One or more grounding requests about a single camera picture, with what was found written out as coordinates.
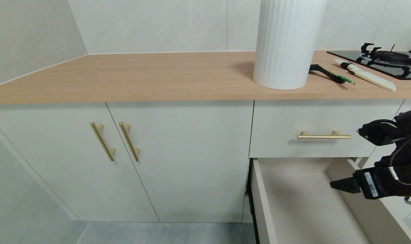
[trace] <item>robotic arm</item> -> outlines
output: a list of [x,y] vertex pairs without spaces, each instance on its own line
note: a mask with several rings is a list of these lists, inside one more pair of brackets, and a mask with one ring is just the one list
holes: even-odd
[[403,196],[411,205],[411,110],[394,119],[364,124],[358,133],[377,146],[395,143],[395,151],[375,162],[372,168],[356,170],[353,177],[332,181],[332,188],[349,193],[362,191],[366,199]]

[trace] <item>black glass cooktop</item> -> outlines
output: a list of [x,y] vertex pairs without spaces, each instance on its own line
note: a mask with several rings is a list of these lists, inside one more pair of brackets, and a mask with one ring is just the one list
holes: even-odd
[[350,60],[354,63],[361,64],[363,66],[372,68],[376,71],[380,71],[384,74],[390,75],[397,79],[408,79],[411,80],[411,65],[395,65],[390,63],[382,63],[377,61],[372,61],[363,57],[361,51],[330,51],[328,54],[333,54],[335,56],[341,57],[346,60]]

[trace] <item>drawer handle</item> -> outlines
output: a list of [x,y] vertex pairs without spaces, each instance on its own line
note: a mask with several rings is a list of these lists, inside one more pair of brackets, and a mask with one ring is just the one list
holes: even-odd
[[127,133],[127,130],[130,128],[130,124],[124,125],[123,122],[120,122],[119,125],[120,125],[120,129],[122,130],[123,135],[124,135],[124,137],[127,141],[127,145],[129,145],[130,151],[132,152],[135,161],[138,162],[139,161],[138,160],[138,153],[139,153],[140,148],[135,149],[133,147],[132,142],[130,141],[129,135]]
[[105,150],[106,154],[108,155],[108,158],[111,162],[114,162],[114,158],[112,154],[115,151],[115,148],[111,148],[111,150],[108,150],[108,147],[106,146],[105,141],[102,138],[102,135],[100,134],[99,130],[103,128],[103,124],[100,124],[99,126],[96,127],[96,124],[94,122],[90,123],[91,128],[93,128],[94,133],[97,136],[97,139],[99,139],[100,144],[102,144],[103,150]]
[[351,139],[351,135],[342,135],[336,130],[331,135],[308,135],[306,131],[302,131],[297,139]]

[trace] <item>green brush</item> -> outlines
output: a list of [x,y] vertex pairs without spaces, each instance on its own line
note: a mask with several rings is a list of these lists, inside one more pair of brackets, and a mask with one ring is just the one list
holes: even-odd
[[340,78],[340,79],[342,79],[342,80],[344,80],[344,81],[352,84],[352,85],[356,85],[356,82],[352,81],[351,79],[349,79],[349,78],[347,78],[347,77],[345,77],[345,76],[340,76],[340,75],[335,74],[334,72],[329,71],[329,70],[328,70],[328,72],[331,73],[331,74],[333,74],[334,76],[336,76],[336,77],[338,77],[338,78]]
[[340,78],[340,79],[342,79],[342,80],[345,80],[346,82],[348,82],[348,83],[350,83],[350,84],[353,84],[353,85],[356,85],[356,82],[354,82],[354,81],[352,81],[351,79],[349,79],[349,78],[347,78],[347,77],[345,77],[345,76],[337,76],[338,78]]

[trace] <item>barcode label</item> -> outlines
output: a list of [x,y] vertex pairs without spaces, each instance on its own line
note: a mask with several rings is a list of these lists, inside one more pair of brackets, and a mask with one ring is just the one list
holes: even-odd
[[371,190],[372,196],[377,197],[378,196],[377,189],[375,188],[374,182],[372,181],[371,174],[369,172],[365,172],[364,175],[365,175],[365,178],[367,179],[368,186]]

